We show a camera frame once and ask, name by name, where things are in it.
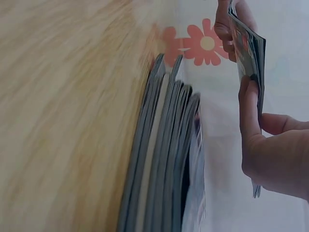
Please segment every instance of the wooden surface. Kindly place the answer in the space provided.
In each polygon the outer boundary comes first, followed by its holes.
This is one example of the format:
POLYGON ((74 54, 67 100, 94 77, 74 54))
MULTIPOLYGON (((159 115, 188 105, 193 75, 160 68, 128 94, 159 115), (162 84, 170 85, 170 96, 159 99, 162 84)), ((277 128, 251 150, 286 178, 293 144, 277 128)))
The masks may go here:
POLYGON ((173 0, 0 1, 0 231, 113 232, 173 0))

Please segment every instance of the flower petal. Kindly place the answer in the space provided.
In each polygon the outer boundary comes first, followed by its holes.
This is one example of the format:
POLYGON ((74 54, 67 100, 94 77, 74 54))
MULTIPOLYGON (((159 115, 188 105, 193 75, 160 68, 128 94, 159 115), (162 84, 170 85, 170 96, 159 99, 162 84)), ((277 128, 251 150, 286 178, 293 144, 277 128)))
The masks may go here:
POLYGON ((211 36, 211 20, 209 18, 204 18, 202 24, 204 29, 204 35, 211 36))
POLYGON ((176 29, 174 27, 167 27, 164 29, 162 39, 165 42, 172 41, 176 37, 176 29))
POLYGON ((212 54, 212 56, 211 56, 211 63, 214 66, 217 66, 217 65, 221 64, 221 60, 220 60, 220 58, 218 57, 218 55, 216 53, 212 54))
POLYGON ((216 46, 214 51, 218 53, 220 56, 222 56, 223 58, 228 59, 228 53, 225 52, 222 47, 216 46))
POLYGON ((210 65, 211 64, 211 55, 205 55, 204 56, 205 64, 210 65))
POLYGON ((194 40, 191 38, 182 38, 183 47, 182 48, 192 48, 194 47, 194 40))
POLYGON ((187 31, 189 36, 195 40, 199 40, 204 36, 201 29, 196 25, 189 25, 187 31))
POLYGON ((177 58, 177 55, 175 55, 172 52, 166 52, 164 55, 164 60, 170 67, 173 67, 176 58, 177 58))
POLYGON ((184 52, 184 57, 186 59, 193 59, 195 56, 196 56, 196 52, 192 48, 184 52))
POLYGON ((194 64, 196 66, 201 66, 203 64, 203 57, 196 57, 195 60, 194 60, 194 64))

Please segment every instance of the finger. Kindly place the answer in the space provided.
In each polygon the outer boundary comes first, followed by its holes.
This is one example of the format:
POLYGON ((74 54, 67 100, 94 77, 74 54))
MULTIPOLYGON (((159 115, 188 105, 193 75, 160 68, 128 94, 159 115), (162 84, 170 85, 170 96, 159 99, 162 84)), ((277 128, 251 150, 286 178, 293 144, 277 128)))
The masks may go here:
POLYGON ((229 6, 229 0, 218 1, 214 31, 216 32, 219 39, 222 41, 233 40, 227 14, 228 6, 229 6))
POLYGON ((278 135, 291 130, 309 130, 309 122, 300 122, 287 115, 262 114, 261 127, 270 134, 278 135))
POLYGON ((235 51, 234 45, 232 41, 223 41, 223 50, 227 53, 231 53, 235 51))
POLYGON ((251 137, 261 134, 258 122, 257 111, 258 88, 255 81, 250 81, 243 102, 242 108, 242 137, 244 140, 250 140, 251 137))
POLYGON ((238 18, 251 30, 257 32, 257 24, 246 1, 239 1, 235 5, 238 18))
POLYGON ((229 58, 230 61, 236 63, 236 55, 235 55, 235 52, 229 53, 229 54, 228 54, 228 58, 229 58))
POLYGON ((250 82, 250 78, 248 76, 244 76, 241 79, 240 83, 240 88, 239 88, 239 93, 238 93, 238 101, 239 101, 239 125, 240 125, 240 132, 242 132, 242 122, 243 122, 243 113, 244 113, 244 100, 245 100, 245 95, 246 91, 248 88, 250 82))

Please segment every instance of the card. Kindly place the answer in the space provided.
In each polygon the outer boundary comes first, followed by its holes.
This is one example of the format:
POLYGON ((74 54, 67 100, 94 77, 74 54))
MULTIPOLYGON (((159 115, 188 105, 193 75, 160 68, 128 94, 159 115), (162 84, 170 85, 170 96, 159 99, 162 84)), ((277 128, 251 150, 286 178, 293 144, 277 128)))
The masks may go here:
MULTIPOLYGON (((248 76, 256 82, 259 90, 257 111, 258 118, 260 119, 264 101, 266 40, 238 19, 233 0, 230 0, 228 15, 235 47, 239 79, 241 80, 244 76, 248 76)), ((252 187, 253 197, 259 197, 261 186, 252 182, 252 187)))

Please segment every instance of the stack of cards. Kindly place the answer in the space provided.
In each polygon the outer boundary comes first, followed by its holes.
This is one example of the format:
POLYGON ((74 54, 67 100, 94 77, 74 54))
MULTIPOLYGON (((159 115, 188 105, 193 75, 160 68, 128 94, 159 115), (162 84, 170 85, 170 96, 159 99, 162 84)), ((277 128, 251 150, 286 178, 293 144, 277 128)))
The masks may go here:
POLYGON ((183 82, 182 56, 164 55, 148 77, 122 198, 118 232, 180 232, 189 187, 188 153, 199 94, 183 82))
MULTIPOLYGON (((236 60, 239 78, 249 76, 257 83, 259 88, 258 96, 258 117, 262 115, 264 100, 264 67, 265 67, 265 47, 266 40, 257 35, 241 22, 236 14, 233 0, 230 0, 228 9, 230 26, 235 46, 236 60)), ((253 197, 259 197, 261 186, 252 183, 253 197)))

